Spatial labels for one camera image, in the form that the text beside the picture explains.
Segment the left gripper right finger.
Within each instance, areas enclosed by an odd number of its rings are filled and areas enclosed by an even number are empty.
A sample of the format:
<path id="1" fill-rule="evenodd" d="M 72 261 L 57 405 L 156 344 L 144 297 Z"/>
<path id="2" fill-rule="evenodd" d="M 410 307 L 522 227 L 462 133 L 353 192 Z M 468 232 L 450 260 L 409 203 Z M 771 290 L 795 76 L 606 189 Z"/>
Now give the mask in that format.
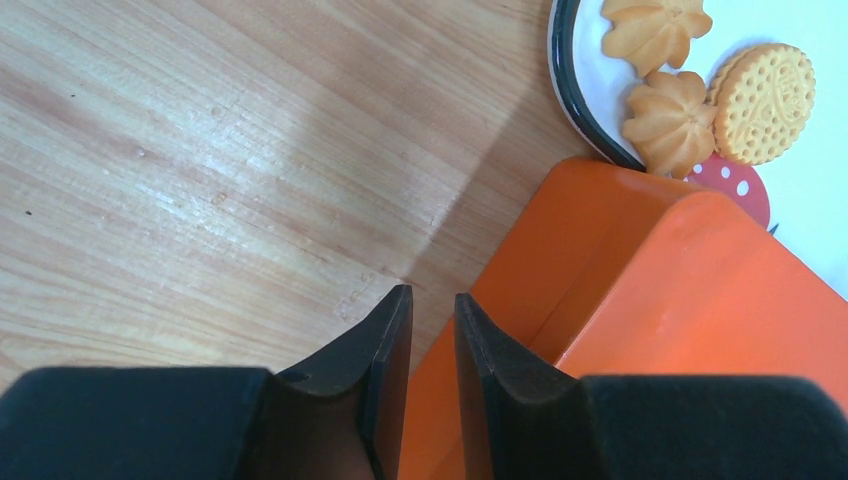
<path id="1" fill-rule="evenodd" d="M 786 376 L 572 377 L 457 295 L 469 479 L 843 479 L 847 421 Z"/>

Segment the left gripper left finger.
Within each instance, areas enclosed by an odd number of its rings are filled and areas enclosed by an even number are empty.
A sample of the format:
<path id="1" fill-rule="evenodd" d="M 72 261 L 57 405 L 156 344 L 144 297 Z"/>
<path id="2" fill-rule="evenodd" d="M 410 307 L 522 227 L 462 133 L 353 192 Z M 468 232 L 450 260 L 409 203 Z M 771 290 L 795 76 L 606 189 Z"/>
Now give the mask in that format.
<path id="1" fill-rule="evenodd" d="M 274 373 L 45 367 L 1 397 L 5 479 L 394 479 L 413 293 Z"/>

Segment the orange box lid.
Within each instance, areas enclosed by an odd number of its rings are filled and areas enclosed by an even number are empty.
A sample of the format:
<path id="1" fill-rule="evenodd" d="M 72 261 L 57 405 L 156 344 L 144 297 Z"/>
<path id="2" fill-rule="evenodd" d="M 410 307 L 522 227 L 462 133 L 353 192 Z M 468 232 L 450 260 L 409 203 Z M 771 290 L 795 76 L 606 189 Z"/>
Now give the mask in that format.
<path id="1" fill-rule="evenodd" d="M 466 293 L 572 377 L 797 377 L 847 421 L 846 302 L 722 193 L 567 160 Z M 469 479 L 454 322 L 410 382 L 404 479 Z"/>

